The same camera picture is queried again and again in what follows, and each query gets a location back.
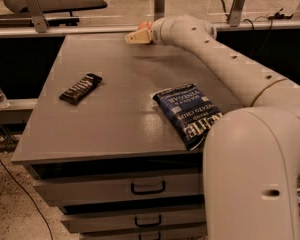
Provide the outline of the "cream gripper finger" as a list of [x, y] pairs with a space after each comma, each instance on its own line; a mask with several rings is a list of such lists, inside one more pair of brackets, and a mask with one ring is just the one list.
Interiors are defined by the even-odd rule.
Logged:
[[128, 44], [149, 44], [152, 41], [151, 32], [144, 28], [131, 32], [125, 36]]

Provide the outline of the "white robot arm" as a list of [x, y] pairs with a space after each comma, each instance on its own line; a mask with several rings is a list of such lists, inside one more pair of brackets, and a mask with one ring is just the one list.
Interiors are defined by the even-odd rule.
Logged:
[[205, 140], [208, 240], [300, 240], [300, 86], [218, 42], [216, 34], [211, 23], [182, 15], [125, 40], [192, 53], [242, 105], [221, 117]]

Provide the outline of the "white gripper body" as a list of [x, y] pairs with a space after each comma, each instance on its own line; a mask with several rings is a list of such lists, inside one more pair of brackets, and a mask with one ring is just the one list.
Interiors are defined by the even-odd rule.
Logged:
[[161, 29], [164, 23], [164, 18], [160, 18], [152, 23], [151, 37], [152, 41], [157, 45], [165, 45], [164, 39], [161, 36]]

